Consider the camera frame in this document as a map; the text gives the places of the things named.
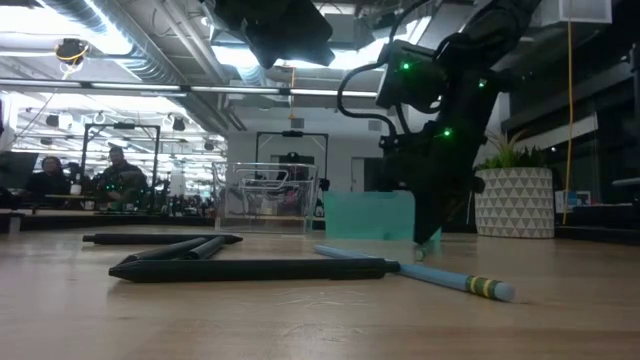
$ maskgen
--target person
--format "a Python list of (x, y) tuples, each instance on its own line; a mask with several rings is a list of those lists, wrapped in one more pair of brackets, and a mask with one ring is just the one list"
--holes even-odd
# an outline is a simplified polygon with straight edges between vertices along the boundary
[[(287, 154), (286, 162), (288, 164), (300, 164), (300, 155), (297, 152), (290, 152)], [(302, 166), (281, 166), (282, 170), (278, 173), (278, 177), (276, 180), (284, 180), (287, 178), (287, 181), (300, 181), (307, 180), (308, 170)]]
[(121, 147), (109, 150), (111, 166), (105, 169), (98, 183), (98, 190), (106, 193), (111, 208), (120, 210), (124, 204), (132, 204), (147, 186), (147, 178), (139, 167), (124, 158)]
[[(36, 201), (43, 201), (45, 195), (69, 195), (71, 183), (62, 172), (62, 163), (55, 156), (42, 159), (42, 172), (32, 174), (25, 186), (24, 195)], [(53, 205), (61, 205), (63, 201), (53, 200)]]

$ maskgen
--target white planter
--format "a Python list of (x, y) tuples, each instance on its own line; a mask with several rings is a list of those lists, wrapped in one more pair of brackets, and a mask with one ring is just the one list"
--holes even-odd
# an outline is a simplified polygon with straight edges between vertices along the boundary
[(551, 170), (489, 169), (476, 175), (485, 182), (484, 192), (475, 195), (479, 235), (553, 238)]

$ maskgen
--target desk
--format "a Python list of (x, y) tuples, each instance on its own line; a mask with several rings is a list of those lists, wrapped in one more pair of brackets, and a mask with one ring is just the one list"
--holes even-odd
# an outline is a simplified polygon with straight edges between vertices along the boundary
[[(0, 237), (3, 360), (637, 359), (640, 248), (445, 234), (433, 266), (513, 284), (504, 304), (399, 276), (366, 281), (131, 284), (147, 247), (83, 244), (113, 227)], [(316, 258), (317, 239), (247, 236), (220, 258)]]
[[(8, 214), (12, 212), (9, 209), (0, 209), (0, 214)], [(31, 209), (18, 209), (13, 212), (19, 212), (27, 216), (93, 216), (93, 211), (87, 210), (56, 210), (56, 209), (38, 209), (35, 214), (32, 214)]]

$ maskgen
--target transparent plastic box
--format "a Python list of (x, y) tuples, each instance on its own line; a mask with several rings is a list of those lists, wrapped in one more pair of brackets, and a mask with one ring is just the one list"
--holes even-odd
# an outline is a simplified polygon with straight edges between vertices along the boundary
[(307, 164), (214, 163), (216, 230), (311, 231), (318, 168)]

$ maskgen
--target green leaves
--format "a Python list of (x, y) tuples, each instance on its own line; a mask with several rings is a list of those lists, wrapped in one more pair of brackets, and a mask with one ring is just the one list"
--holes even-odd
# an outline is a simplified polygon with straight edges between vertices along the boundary
[(485, 160), (477, 166), (477, 170), (501, 169), (513, 167), (544, 167), (544, 155), (540, 149), (533, 147), (531, 150), (526, 146), (523, 149), (516, 149), (518, 139), (525, 133), (524, 130), (516, 133), (511, 139), (506, 134), (495, 134), (489, 132), (487, 137), (489, 142), (498, 150), (498, 153)]

